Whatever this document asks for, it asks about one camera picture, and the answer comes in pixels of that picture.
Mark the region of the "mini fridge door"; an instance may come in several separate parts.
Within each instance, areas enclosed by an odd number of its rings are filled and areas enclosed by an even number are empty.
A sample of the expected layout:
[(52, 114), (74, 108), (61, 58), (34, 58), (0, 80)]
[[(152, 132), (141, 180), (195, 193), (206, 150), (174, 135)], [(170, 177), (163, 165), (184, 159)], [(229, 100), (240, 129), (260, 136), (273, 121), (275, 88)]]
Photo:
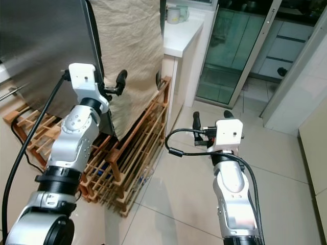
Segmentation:
[(1, 0), (0, 61), (26, 105), (41, 110), (72, 63), (103, 82), (100, 40), (89, 0)]

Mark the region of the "glass sliding door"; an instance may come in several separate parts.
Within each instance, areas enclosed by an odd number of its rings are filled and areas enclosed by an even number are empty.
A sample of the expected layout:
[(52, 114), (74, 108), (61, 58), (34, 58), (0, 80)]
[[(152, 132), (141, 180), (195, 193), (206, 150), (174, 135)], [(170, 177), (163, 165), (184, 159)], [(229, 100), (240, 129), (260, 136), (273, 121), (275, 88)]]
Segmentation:
[[(261, 116), (276, 89), (308, 47), (327, 9), (327, 0), (217, 0), (196, 99)], [(292, 67), (279, 79), (250, 74), (275, 19), (313, 26)]]

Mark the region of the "white kitchen counter unit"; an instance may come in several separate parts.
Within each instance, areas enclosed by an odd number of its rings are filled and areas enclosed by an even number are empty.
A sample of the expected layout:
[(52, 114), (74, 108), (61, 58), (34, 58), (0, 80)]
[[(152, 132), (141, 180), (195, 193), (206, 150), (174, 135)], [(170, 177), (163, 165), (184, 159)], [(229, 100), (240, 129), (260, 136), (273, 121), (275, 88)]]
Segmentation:
[(193, 70), (197, 67), (196, 52), (203, 26), (204, 21), (196, 18), (164, 26), (161, 77), (171, 77), (172, 112), (177, 113), (184, 107), (190, 86), (195, 83)]

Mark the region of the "clear plastic bottle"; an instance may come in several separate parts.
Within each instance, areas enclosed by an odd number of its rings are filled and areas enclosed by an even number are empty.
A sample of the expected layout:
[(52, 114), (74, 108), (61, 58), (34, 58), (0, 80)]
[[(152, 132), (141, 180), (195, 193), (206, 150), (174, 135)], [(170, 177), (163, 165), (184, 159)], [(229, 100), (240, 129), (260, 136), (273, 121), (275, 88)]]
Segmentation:
[(149, 173), (147, 171), (145, 171), (140, 176), (135, 178), (132, 192), (138, 193), (143, 188), (143, 186), (145, 185), (145, 183), (147, 182), (148, 179), (149, 179)]

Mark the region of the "grey mug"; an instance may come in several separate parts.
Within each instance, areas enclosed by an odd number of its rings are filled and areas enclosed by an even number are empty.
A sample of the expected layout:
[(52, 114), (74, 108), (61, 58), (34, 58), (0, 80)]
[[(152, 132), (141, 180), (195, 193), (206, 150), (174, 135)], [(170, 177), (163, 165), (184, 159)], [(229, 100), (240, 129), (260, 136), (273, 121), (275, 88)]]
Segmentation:
[(166, 9), (166, 20), (171, 25), (179, 23), (181, 17), (181, 9), (176, 6), (167, 7)]

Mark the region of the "wooden slatted rack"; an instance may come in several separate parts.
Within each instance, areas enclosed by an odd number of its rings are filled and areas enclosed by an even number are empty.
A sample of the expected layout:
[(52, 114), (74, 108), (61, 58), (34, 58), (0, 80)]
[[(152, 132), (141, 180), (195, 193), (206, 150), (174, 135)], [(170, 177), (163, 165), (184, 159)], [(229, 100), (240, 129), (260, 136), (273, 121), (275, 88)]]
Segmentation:
[[(163, 144), (171, 77), (161, 79), (160, 83), (159, 92), (126, 137), (117, 140), (116, 137), (101, 134), (92, 144), (89, 162), (79, 187), (85, 201), (108, 206), (122, 217), (131, 211), (141, 192), (132, 192), (135, 178), (145, 171), (150, 177), (162, 148), (165, 150)], [(20, 140), (25, 140), (39, 114), (39, 110), (32, 110), (24, 103), (3, 119), (16, 131)], [(61, 126), (62, 119), (46, 114), (28, 144), (28, 156), (39, 161), (41, 170), (46, 166)]]

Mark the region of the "white drawer unit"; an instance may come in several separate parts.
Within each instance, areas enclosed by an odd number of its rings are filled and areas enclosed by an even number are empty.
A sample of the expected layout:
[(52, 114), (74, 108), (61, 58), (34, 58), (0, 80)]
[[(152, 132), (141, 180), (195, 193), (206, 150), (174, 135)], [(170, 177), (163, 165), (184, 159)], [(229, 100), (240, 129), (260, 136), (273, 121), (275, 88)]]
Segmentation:
[(313, 30), (313, 26), (275, 19), (250, 74), (281, 80)]

